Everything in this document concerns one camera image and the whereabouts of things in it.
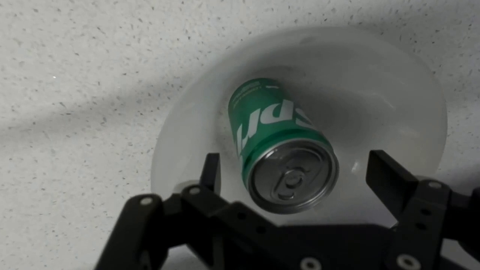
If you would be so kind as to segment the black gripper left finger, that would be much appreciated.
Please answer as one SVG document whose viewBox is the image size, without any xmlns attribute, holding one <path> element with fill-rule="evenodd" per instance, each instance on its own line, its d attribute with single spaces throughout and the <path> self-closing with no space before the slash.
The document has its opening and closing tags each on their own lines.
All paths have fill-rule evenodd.
<svg viewBox="0 0 480 270">
<path fill-rule="evenodd" d="M 272 223 L 219 195 L 221 156 L 209 153 L 200 181 L 168 199 L 126 201 L 95 270 L 161 270 L 173 247 L 188 246 L 209 270 L 279 268 L 264 240 Z"/>
</svg>

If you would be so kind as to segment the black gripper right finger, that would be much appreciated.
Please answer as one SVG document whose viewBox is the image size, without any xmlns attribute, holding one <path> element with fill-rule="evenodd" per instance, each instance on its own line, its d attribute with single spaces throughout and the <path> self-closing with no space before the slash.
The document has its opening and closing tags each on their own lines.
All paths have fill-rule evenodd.
<svg viewBox="0 0 480 270">
<path fill-rule="evenodd" d="M 366 183 L 396 219 L 387 270 L 461 270 L 441 255 L 446 238 L 480 259 L 479 189 L 462 195 L 438 180 L 420 180 L 384 150 L 369 153 Z"/>
</svg>

